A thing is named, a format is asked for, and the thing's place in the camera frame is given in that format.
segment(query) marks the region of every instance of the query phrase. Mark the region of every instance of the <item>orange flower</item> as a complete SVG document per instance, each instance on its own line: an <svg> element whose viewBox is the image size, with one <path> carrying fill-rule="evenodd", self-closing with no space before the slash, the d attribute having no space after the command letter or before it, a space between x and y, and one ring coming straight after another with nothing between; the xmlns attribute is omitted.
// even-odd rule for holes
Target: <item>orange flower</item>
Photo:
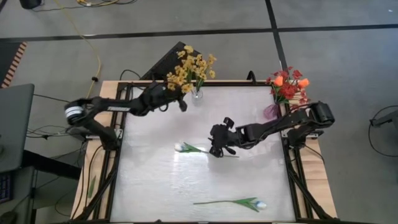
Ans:
<svg viewBox="0 0 398 224"><path fill-rule="evenodd" d="M299 88L305 88L309 84L310 84L310 81L307 78L304 78L303 80L300 80L297 85Z"/></svg>
<svg viewBox="0 0 398 224"><path fill-rule="evenodd" d="M274 80L275 86L282 86L284 84L284 78L282 76L278 76Z"/></svg>

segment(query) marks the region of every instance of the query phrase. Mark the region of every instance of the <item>black metal frame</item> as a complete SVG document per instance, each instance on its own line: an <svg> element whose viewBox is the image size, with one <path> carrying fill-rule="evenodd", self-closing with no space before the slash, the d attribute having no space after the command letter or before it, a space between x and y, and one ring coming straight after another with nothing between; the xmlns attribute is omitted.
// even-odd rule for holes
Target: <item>black metal frame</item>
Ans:
<svg viewBox="0 0 398 224"><path fill-rule="evenodd" d="M203 86L271 86L264 82L257 82L256 77L252 71L249 72L248 80L251 80L251 82L228 82L228 81L227 82L205 82L203 84ZM145 86L148 86L149 84L150 83L120 82L118 84L116 99L119 99L119 100L121 99L123 90L126 91L125 99L128 99L130 97L130 92L131 92L132 88L137 87L137 86L145 87ZM286 107L286 112L287 113L289 112L289 107ZM122 114L122 122L120 124L121 125L120 128L122 128L122 129L124 129L124 122L126 120L126 116L127 116L127 113ZM111 120L111 126L114 126L116 124L116 117L117 117L116 113L113 113L112 120ZM286 169L288 172L289 164L291 163L291 161L290 161L290 155L289 155L289 145L287 144L287 141L285 141L284 139L282 140L282 147L284 149L285 164L286 164ZM121 153L120 150L116 151L116 155L114 158L114 163L116 166L119 165L120 153ZM295 156L298 156L295 161L297 163L296 165L297 165L297 169L298 169L299 179L300 179L301 183L303 183L305 188L307 188L306 183L305 183L304 171L303 171L303 167L302 167L302 161L300 158L300 152L299 152L299 150L296 150L296 151L294 151L294 153L295 153ZM103 184L103 182L105 180L106 173L108 172L109 160L110 160L110 152L106 152L105 158L104 158L104 164L103 164L103 167L101 170L101 178L99 181L99 185ZM294 213L295 213L295 219L299 220L299 219L301 219L301 216L300 216L300 207L299 207L299 203L298 203L295 183L289 175L288 175L288 180L289 180L290 194L292 196L292 205L293 205L293 209L294 209ZM116 177L112 180L112 182L109 186L110 189L109 189L108 203L106 205L106 213L105 213L105 219L107 219L107 220L109 220L111 217L115 185L116 185ZM311 205L305 199L305 197L304 197L304 202L305 202L305 207L307 210L307 217L312 218L313 216L312 216ZM93 218L99 218L98 215L99 215L99 211L100 211L100 206L101 206L101 202L99 202L97 204L97 206L94 210Z"/></svg>

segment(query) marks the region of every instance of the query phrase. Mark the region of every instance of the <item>white board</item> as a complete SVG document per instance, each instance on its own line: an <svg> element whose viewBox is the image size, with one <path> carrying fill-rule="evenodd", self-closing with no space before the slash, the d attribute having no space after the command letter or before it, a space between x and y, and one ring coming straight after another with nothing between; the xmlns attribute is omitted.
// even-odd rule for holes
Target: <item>white board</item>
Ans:
<svg viewBox="0 0 398 224"><path fill-rule="evenodd" d="M188 94L184 113L178 103L172 103L164 113L129 114L111 221L294 221L279 133L250 150L233 147L239 158L174 151L178 142L208 151L211 127L226 116L235 126L267 122L263 110L273 103L270 90L264 86L203 87L202 104L193 106ZM134 89L134 96L140 93ZM267 208L257 213L233 203L193 205L248 197L264 201Z"/></svg>

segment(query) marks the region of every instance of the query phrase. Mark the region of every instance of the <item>gray floor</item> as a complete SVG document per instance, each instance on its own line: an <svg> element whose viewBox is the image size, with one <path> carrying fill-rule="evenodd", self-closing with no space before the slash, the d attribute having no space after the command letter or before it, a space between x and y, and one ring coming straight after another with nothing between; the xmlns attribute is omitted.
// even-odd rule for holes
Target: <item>gray floor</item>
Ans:
<svg viewBox="0 0 398 224"><path fill-rule="evenodd" d="M64 5L72 1L61 0ZM371 0L272 1L278 27L348 26L398 23L398 3ZM41 8L53 8L46 1ZM140 0L128 6L69 10L84 34L270 27L263 0ZM75 35L61 11L32 12L9 0L0 13L0 37ZM396 105L398 31L348 30L281 33L287 63L309 77L310 97L332 108L336 123L321 137L322 154L338 216L342 220L396 223L398 163L376 154L367 139L368 120L385 106ZM117 80L124 69L144 74L178 41L218 58L219 79L246 78L253 70L265 78L279 69L271 33L140 37L92 40L103 61L102 80ZM74 100L85 96L96 59L82 40L29 42L12 84L33 83L35 92ZM136 79L126 74L125 79ZM100 85L94 90L99 93ZM30 127L66 126L63 103L34 98ZM398 154L391 126L373 130L373 141L385 153ZM28 150L56 156L78 149L73 138L29 139ZM50 179L42 175L41 182ZM53 200L73 190L76 182L60 179L48 186ZM73 193L60 210L70 212ZM38 214L38 223L65 220L53 207Z"/></svg>

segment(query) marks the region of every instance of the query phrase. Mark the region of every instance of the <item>wooden table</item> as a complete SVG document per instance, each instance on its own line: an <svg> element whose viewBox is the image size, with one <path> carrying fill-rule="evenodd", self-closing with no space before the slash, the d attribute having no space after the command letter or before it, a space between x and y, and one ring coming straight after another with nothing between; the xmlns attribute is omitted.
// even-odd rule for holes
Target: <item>wooden table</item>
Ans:
<svg viewBox="0 0 398 224"><path fill-rule="evenodd" d="M119 82L122 82L122 81L104 81L99 95L103 98L115 99ZM140 80L140 81L135 80L134 81L134 83L148 83L148 82L151 82L151 81L144 81L144 80ZM209 82L231 83L231 82L252 82L252 81L250 81L250 80L210 80ZM112 112L102 112L95 117L95 120L97 120L99 123L101 123L104 126L109 126L111 124L111 117L112 117ZM87 184L90 182L88 180L89 164L90 164L91 159L93 158L93 154L95 153L96 149L100 145L101 145L100 140L91 140L87 145L86 156L85 156L85 166L84 166L84 169L82 169L82 172L84 172L84 180L83 180L83 175L81 175L80 180L79 180L79 185L78 185L78 188L76 191L75 203L73 204L73 210L72 210L72 214L71 214L71 215L73 215L73 213L75 213L75 211L76 211L75 217L79 216L79 214L83 211L84 204L86 203L85 195L86 195L86 191L87 191ZM307 145L320 153L320 147L319 147L317 140L308 140ZM329 215L336 217L336 210L335 210L335 206L334 206L333 199L331 196L328 178L326 176L325 166L323 165L322 160L319 158L318 155L316 155L314 152L312 152L306 148L301 149L300 152L301 152L301 159L302 159L303 169L304 169L304 173L305 173L305 178L307 180L308 190L314 196L315 200L322 206L322 208ZM92 180L93 177L95 176L96 182L95 182L94 188L93 188L93 195L91 198L88 198L87 204L90 202L90 200L93 198L93 196L95 195L95 193L98 190L98 183L99 183L98 180L101 175L101 170L102 170L102 166L103 166L103 162L104 162L104 155L105 155L105 151L100 149L95 154L95 157L93 158L93 161L91 164L90 179ZM111 152L111 158L113 158L113 157L114 157L114 152ZM108 172L110 171L112 165L113 165L113 159L110 159L109 164L108 164ZM307 215L305 212L304 200L303 200L300 190L298 188L296 188L296 189L297 189L297 197L298 197L298 204L299 204L299 208L300 208L300 214L301 214L302 218L305 218L305 217L307 217ZM101 201L99 218L105 218L106 205L108 202L108 195L109 195L109 187L106 190L105 194L103 195L103 198Z"/></svg>

